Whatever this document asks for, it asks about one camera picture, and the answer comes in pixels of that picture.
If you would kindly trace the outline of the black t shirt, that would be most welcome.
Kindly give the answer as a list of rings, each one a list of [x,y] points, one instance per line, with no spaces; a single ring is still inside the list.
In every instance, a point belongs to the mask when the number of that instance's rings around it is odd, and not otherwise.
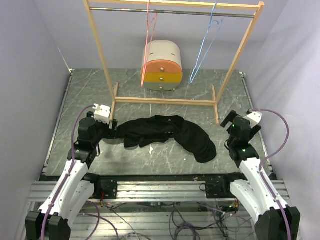
[[[201,164],[210,162],[217,156],[216,146],[209,135],[199,125],[178,115],[155,115],[127,121],[117,127],[116,138],[124,139],[126,148],[143,148],[174,139]]]

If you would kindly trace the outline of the light blue wire hanger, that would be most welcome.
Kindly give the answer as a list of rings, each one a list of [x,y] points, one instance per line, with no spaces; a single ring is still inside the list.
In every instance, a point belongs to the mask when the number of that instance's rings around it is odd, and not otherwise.
[[[218,2],[215,2],[212,9],[211,9],[208,27],[207,27],[206,33],[202,39],[202,42],[201,42],[201,45],[199,48],[199,52],[198,52],[198,55],[197,55],[197,58],[195,61],[194,68],[192,69],[191,74],[190,74],[190,78],[189,78],[190,84],[192,84],[195,81],[203,63],[206,60],[208,53],[210,52],[210,50],[211,50],[218,34],[221,31],[222,26],[223,26],[222,19],[218,19],[218,20],[214,19],[214,13],[215,13],[217,5],[218,5]],[[214,32],[214,35],[211,39],[210,44],[207,46],[207,48],[205,48],[206,41],[209,39],[209,35],[211,33],[211,30],[215,30],[215,32]]]

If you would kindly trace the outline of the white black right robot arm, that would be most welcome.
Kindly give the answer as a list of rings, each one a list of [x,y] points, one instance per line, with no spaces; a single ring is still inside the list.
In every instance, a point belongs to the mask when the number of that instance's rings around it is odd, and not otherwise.
[[[249,111],[240,116],[232,110],[220,124],[229,134],[225,147],[230,158],[245,176],[221,184],[220,192],[226,198],[235,196],[249,213],[259,240],[296,240],[301,214],[280,195],[263,168],[264,161],[250,144],[261,130],[262,110]]]

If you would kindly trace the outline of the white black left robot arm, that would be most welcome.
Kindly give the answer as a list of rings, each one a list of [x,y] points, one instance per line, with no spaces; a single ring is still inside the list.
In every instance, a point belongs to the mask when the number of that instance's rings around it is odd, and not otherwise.
[[[117,120],[99,122],[93,117],[80,120],[77,140],[70,149],[63,172],[45,202],[25,218],[28,240],[68,240],[71,228],[83,205],[102,193],[101,177],[89,173],[100,155],[100,141],[113,139]]]

